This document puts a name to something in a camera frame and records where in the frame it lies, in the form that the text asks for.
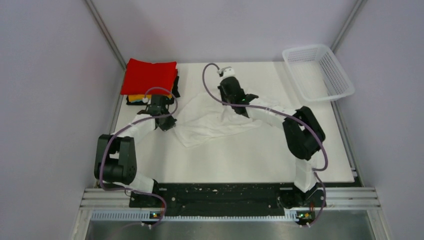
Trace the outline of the yellow folded t shirt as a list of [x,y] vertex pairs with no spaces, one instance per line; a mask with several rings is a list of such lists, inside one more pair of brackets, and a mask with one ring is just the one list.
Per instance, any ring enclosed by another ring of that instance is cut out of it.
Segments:
[[[127,105],[146,105],[150,102],[150,100],[152,99],[154,95],[153,94],[132,94],[132,95],[128,95],[126,97],[126,104]],[[142,99],[144,97],[148,97],[149,98],[149,102],[148,103],[143,103]]]

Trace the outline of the white plastic basket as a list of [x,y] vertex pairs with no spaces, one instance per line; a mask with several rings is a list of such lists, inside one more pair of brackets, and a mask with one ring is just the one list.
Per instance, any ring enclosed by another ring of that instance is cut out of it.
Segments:
[[281,54],[295,91],[304,102],[333,102],[354,94],[351,80],[328,46],[293,47]]

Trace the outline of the black folded t shirt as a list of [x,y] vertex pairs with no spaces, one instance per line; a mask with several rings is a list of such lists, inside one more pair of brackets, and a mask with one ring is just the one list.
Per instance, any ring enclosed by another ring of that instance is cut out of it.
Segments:
[[[165,102],[166,105],[172,105],[172,104],[174,104],[175,98],[180,98],[181,97],[181,95],[179,93],[179,86],[178,86],[179,85],[179,79],[180,79],[180,77],[179,77],[179,71],[178,71],[178,69],[176,69],[175,70],[175,79],[173,81],[173,85],[172,85],[172,88],[171,88],[171,93],[174,95],[174,97],[171,94],[164,95],[165,96],[164,102]],[[151,91],[148,92],[148,95],[157,95],[158,94],[158,93],[156,93],[157,91],[158,91],[157,89],[151,90]],[[146,105],[147,104],[144,104],[144,105],[128,105],[128,106],[146,106]]]

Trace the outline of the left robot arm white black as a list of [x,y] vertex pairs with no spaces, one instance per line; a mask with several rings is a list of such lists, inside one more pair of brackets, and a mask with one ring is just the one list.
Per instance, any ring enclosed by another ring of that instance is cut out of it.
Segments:
[[152,95],[126,126],[99,136],[93,173],[103,188],[142,193],[141,200],[149,207],[160,202],[157,181],[138,170],[136,145],[149,133],[157,129],[166,132],[176,125],[170,104],[168,96]]

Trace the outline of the white t shirt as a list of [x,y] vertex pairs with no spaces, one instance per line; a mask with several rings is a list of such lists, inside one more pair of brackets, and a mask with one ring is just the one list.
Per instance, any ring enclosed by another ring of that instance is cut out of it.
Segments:
[[264,121],[236,114],[230,106],[220,104],[206,92],[193,97],[180,110],[176,119],[177,123],[173,128],[175,135],[186,148],[245,133],[265,125]]

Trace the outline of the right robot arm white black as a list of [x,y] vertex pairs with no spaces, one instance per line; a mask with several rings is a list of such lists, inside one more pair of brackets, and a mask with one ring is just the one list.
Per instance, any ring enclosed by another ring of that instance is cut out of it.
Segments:
[[223,77],[219,86],[221,100],[236,114],[252,120],[260,120],[283,130],[287,147],[296,158],[293,200],[299,206],[307,206],[314,198],[314,175],[317,164],[314,154],[323,147],[325,133],[312,110],[307,106],[287,109],[273,105],[258,95],[245,93],[234,76]]

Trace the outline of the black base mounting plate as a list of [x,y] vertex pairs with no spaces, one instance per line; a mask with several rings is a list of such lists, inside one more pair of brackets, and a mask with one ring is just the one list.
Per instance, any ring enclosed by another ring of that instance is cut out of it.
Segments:
[[293,183],[158,183],[154,196],[132,193],[129,207],[166,207],[166,217],[268,217],[326,207],[323,190]]

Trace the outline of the red folded t shirt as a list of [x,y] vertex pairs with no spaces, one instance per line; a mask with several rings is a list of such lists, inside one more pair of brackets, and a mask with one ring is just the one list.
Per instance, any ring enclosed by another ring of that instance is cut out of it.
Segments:
[[120,91],[121,95],[166,95],[177,76],[177,63],[151,63],[130,58]]

